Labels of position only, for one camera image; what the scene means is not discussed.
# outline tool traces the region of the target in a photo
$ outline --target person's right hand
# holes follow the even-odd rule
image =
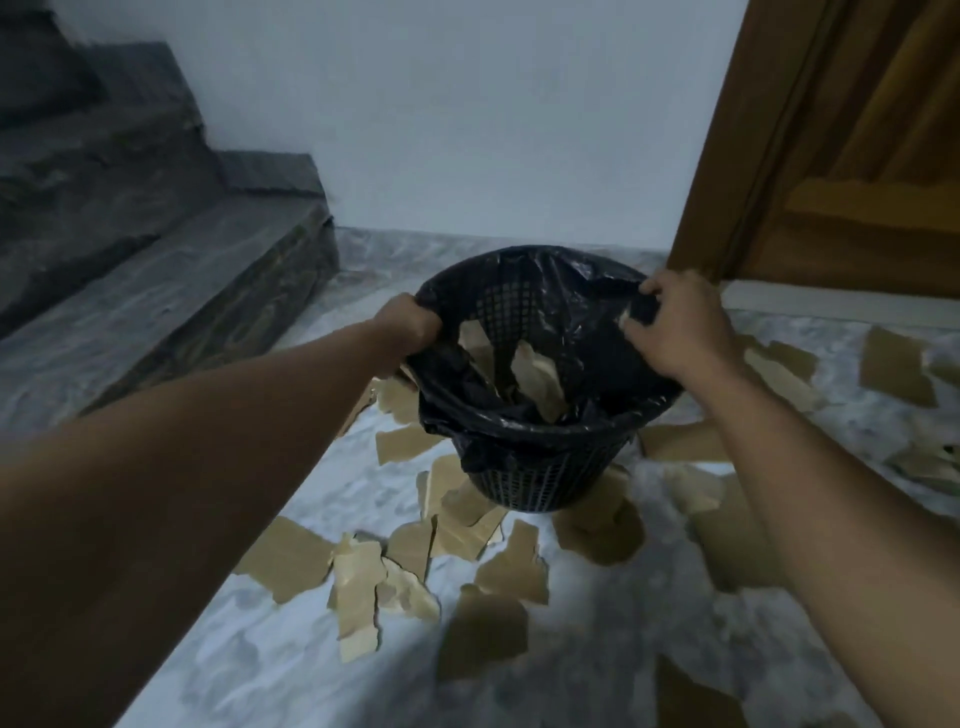
[[[658,294],[660,312],[649,326],[627,319],[623,333],[658,374],[694,389],[705,378],[743,370],[720,295],[703,276],[660,271],[640,285],[640,293]]]

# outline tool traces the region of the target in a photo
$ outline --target door frame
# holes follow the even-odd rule
[[[750,0],[667,266],[718,282],[748,252],[801,101],[851,0]]]

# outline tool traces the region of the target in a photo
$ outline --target hand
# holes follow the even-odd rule
[[[745,371],[720,295],[703,276],[660,271],[640,293],[658,294],[660,312],[650,326],[627,319],[623,334],[658,374],[694,390],[704,379]]]
[[[372,322],[396,342],[401,358],[422,352],[433,344],[443,327],[440,316],[417,305],[409,293],[401,293],[387,301]]]

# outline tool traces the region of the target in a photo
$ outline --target person's left hand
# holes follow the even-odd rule
[[[372,320],[384,335],[396,340],[403,357],[433,344],[443,327],[440,316],[417,305],[409,293],[391,298]]]

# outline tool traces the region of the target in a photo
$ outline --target trash can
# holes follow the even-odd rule
[[[420,422],[452,439],[490,500],[539,513],[572,504],[680,395],[616,322],[625,310],[653,322],[659,304],[637,290],[645,278],[600,255],[521,246],[464,260],[420,288],[418,303],[444,323],[437,344],[407,362],[420,386]],[[493,345],[498,388],[511,385],[516,345],[527,341],[556,364],[567,413],[551,425],[534,407],[492,396],[456,343],[471,319]]]

